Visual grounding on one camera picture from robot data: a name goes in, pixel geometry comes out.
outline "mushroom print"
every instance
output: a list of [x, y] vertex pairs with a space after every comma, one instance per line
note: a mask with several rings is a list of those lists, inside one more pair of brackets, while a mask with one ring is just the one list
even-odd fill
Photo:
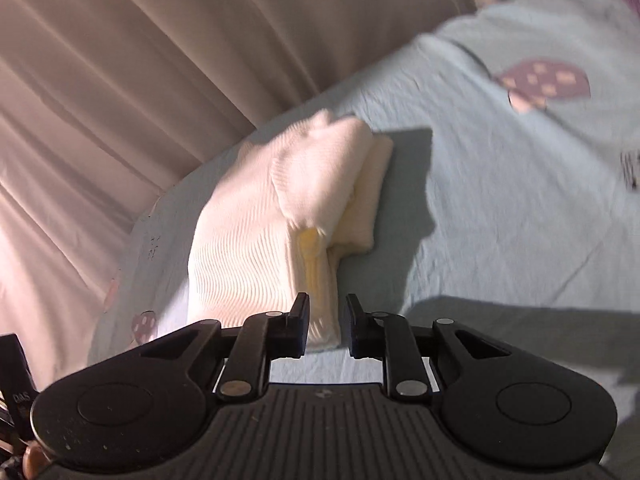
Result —
[[563, 61], [524, 60], [495, 79], [509, 91], [511, 106], [521, 114], [533, 108], [544, 110], [549, 99], [591, 96], [584, 71]]
[[156, 321], [156, 313], [153, 310], [147, 310], [142, 314], [134, 316], [131, 322], [131, 331], [133, 337], [139, 345], [153, 341], [158, 337], [158, 322]]

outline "mattress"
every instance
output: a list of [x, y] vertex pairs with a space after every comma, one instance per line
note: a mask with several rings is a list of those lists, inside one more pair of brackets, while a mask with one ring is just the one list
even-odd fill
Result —
[[[450, 317], [592, 377], [618, 407], [605, 460], [623, 479], [640, 478], [639, 54], [640, 22], [620, 0], [511, 0], [419, 36], [250, 136], [267, 142], [320, 108], [391, 136], [376, 246], [341, 262], [340, 296], [417, 325]], [[137, 222], [91, 362], [135, 344], [143, 312], [157, 336], [185, 324], [196, 221], [237, 154]], [[344, 348], [271, 371], [381, 377], [379, 362]]]

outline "curtain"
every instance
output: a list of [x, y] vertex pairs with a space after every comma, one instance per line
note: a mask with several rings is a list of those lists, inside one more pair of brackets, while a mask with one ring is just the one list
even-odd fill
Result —
[[82, 367], [136, 218], [269, 118], [494, 0], [0, 0], [0, 333]]

